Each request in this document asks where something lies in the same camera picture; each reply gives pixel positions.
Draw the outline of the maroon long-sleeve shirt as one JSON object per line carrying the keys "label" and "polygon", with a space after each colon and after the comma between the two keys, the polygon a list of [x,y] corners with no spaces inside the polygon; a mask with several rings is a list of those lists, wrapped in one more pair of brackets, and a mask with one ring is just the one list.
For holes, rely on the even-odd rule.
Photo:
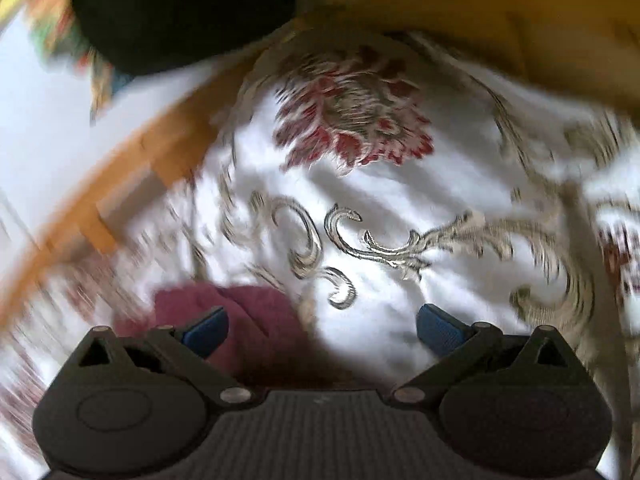
{"label": "maroon long-sleeve shirt", "polygon": [[285,294],[268,286],[195,282],[161,289],[142,318],[116,318],[115,333],[139,337],[152,327],[189,324],[215,308],[227,312],[229,331],[207,362],[248,388],[356,389],[366,384],[331,362],[314,341],[310,307],[298,314]]}

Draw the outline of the white floral satin bedspread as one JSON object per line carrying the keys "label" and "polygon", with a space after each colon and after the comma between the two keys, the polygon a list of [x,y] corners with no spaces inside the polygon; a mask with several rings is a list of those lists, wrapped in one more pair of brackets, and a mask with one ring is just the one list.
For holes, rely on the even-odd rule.
{"label": "white floral satin bedspread", "polygon": [[430,355],[422,300],[552,322],[639,437],[639,124],[455,58],[421,35],[395,98],[350,44],[303,34],[242,78],[194,175],[115,208],[124,244],[55,268],[1,339],[1,474],[44,469],[27,419],[82,330],[157,320],[164,286],[266,285],[341,368],[386,384]]}

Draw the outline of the black jacket hanging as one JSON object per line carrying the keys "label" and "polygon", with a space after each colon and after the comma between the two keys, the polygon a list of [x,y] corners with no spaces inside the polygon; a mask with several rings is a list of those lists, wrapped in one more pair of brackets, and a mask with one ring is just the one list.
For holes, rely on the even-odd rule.
{"label": "black jacket hanging", "polygon": [[99,55],[144,76],[252,44],[292,20],[297,1],[72,0],[72,8]]}

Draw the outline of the colourful mushroom landscape poster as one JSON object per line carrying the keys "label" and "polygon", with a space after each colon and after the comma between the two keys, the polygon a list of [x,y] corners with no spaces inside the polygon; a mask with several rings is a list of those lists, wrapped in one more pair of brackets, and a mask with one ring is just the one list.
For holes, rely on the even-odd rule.
{"label": "colourful mushroom landscape poster", "polygon": [[43,62],[63,62],[90,75],[89,120],[94,122],[134,78],[116,70],[89,44],[80,32],[70,0],[1,0],[1,25],[9,25],[21,10]]}

